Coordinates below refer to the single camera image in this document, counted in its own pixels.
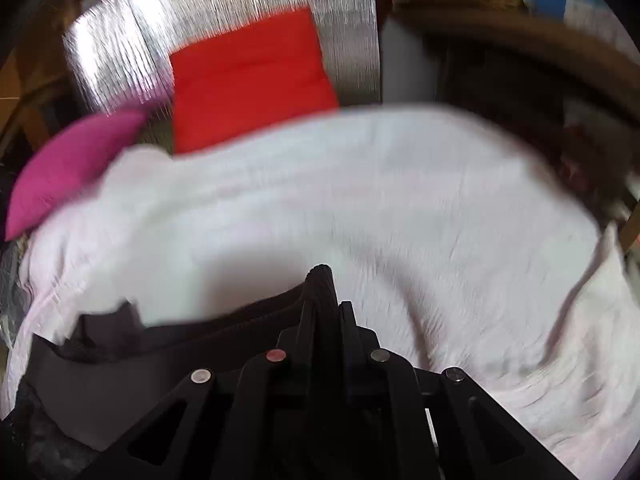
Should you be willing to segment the black jacket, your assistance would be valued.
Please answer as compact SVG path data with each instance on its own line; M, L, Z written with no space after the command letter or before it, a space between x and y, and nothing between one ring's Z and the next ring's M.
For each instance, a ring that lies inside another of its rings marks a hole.
M71 479L194 370L239 370L298 324L303 286L198 323L144 327L129 302L33 336L6 429L33 479Z

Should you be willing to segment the white fleece blanket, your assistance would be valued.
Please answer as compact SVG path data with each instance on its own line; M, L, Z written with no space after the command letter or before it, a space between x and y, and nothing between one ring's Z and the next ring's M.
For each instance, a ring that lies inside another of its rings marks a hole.
M578 478L639 440L639 305L601 230L524 143L436 106L289 122L195 154L137 145L32 233L32 304L10 355L134 301L144 324L201 321L319 263L359 323L412 364L458 366Z

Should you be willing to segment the magenta pillow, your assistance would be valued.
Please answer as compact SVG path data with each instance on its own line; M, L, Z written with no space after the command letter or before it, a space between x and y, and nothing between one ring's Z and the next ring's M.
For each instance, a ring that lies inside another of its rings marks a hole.
M88 188L146 123L142 108L93 114L73 122L29 159L14 184L6 240L39 226L49 214Z

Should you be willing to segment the red pillow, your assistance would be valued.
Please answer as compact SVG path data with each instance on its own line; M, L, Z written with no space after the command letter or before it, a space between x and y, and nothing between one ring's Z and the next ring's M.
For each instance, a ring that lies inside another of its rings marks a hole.
M169 61L177 154L338 107L306 6L189 44Z

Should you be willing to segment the wooden side table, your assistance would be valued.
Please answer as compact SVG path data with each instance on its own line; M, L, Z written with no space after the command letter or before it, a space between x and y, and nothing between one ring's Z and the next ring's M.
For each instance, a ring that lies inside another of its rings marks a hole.
M404 6L395 16L434 56L436 100L537 144L567 122L639 161L639 66L604 41L508 11Z

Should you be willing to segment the silver foil insulation panel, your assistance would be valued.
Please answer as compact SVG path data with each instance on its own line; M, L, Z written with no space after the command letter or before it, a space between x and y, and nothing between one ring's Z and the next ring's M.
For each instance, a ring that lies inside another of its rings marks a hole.
M381 96L375 0L101 0L63 38L77 91L90 112L172 98L169 57L192 42L296 6L309 6L324 69L341 104Z

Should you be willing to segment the wooden shelf unit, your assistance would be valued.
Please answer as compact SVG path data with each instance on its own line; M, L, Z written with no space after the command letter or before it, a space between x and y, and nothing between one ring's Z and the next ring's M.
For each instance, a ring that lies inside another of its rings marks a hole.
M86 0L1 0L1 151L19 133L33 150L49 140L44 110L72 91L63 36Z

